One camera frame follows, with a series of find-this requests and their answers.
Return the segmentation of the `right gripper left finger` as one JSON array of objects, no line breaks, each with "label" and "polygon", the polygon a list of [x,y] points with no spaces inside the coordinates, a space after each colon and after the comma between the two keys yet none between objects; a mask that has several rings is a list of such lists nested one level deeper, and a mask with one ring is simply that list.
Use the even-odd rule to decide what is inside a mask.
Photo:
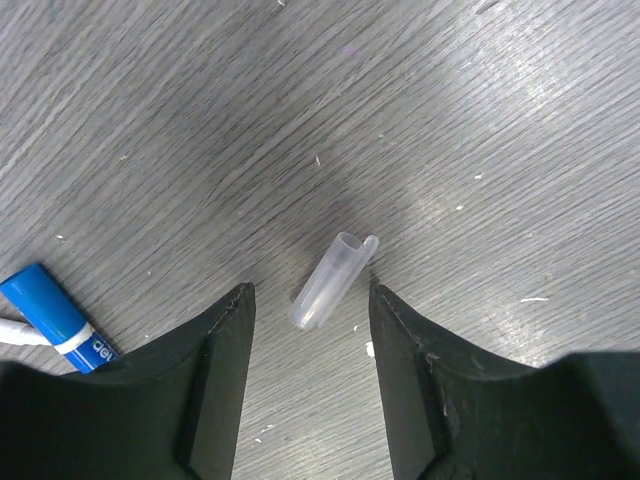
[{"label": "right gripper left finger", "polygon": [[5,479],[228,479],[256,316],[241,283],[89,374],[1,365]]}]

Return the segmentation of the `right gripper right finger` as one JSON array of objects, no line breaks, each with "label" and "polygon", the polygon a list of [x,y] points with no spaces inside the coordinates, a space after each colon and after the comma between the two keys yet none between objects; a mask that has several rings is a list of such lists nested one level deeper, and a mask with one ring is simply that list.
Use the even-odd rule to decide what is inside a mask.
[{"label": "right gripper right finger", "polygon": [[534,368],[421,316],[386,286],[369,319],[397,479],[635,479],[639,356]]}]

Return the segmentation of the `white marker blue print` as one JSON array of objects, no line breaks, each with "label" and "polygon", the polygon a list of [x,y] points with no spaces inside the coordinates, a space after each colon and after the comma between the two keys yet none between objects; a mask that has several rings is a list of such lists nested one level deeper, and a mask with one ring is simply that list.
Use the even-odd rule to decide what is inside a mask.
[{"label": "white marker blue print", "polygon": [[1,293],[83,374],[118,358],[44,266],[34,263],[1,282]]}]

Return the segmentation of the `clear pen cap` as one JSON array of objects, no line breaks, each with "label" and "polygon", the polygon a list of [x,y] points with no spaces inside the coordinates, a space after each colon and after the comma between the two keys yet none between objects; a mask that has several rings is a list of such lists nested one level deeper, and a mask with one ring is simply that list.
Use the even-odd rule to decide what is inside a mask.
[{"label": "clear pen cap", "polygon": [[369,235],[364,241],[340,232],[302,287],[289,309],[289,320],[301,330],[322,326],[372,259],[379,238]]}]

